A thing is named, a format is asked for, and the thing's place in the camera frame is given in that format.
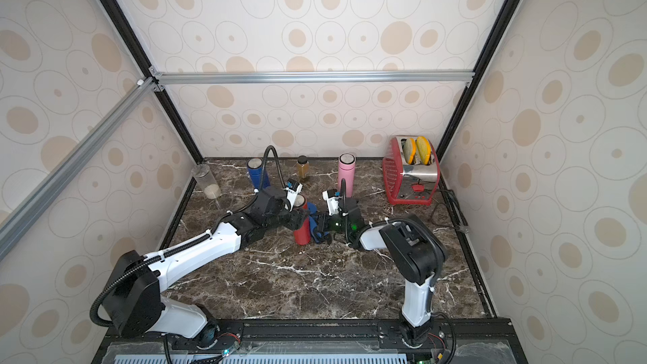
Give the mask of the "pink thermos bottle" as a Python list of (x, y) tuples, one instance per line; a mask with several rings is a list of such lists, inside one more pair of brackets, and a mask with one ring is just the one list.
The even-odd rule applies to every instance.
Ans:
[(353, 196), (355, 170), (357, 158), (353, 153), (343, 153), (338, 158), (338, 190), (341, 190), (342, 181), (345, 182), (345, 193)]

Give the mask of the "red thermos bottle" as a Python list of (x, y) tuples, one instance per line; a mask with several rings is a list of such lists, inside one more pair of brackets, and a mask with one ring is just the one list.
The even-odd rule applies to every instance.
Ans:
[(305, 216), (301, 227), (293, 233), (294, 240), (299, 245), (307, 245), (311, 241), (310, 210), (308, 207), (307, 199), (303, 195), (297, 195), (297, 198), (295, 200), (295, 207), (303, 210), (305, 212)]

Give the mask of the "blue thermos bottle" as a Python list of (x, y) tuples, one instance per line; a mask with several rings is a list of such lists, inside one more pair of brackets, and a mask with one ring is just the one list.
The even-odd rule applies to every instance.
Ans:
[(263, 170), (261, 158), (251, 158), (247, 163), (247, 170), (255, 190), (266, 188), (271, 184), (267, 172)]

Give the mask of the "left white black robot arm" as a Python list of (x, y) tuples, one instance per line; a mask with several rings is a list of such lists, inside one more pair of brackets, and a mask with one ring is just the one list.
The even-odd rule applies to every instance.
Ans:
[(227, 212), (203, 234), (149, 254), (123, 254), (91, 305), (91, 322), (114, 328), (122, 338), (157, 332), (193, 340), (202, 350), (214, 345), (220, 328), (207, 309), (163, 293), (202, 266), (264, 239), (271, 230), (299, 229), (307, 212), (295, 205), (300, 191), (295, 181), (261, 185), (250, 202)]

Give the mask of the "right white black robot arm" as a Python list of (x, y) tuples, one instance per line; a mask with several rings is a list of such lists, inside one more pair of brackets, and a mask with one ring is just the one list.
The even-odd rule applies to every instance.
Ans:
[(431, 302), (448, 257), (445, 246), (415, 214), (370, 223), (354, 198), (334, 196), (326, 204), (328, 212), (318, 219), (324, 235), (343, 234), (352, 249), (387, 249), (405, 279), (400, 332), (407, 345), (420, 345), (440, 316), (433, 313)]

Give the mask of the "blue cloth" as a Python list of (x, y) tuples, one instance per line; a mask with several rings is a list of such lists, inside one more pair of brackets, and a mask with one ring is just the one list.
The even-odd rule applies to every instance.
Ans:
[(327, 212), (320, 212), (312, 202), (307, 202), (306, 207), (308, 210), (311, 240), (315, 244), (332, 244), (334, 236), (329, 230), (329, 214)]

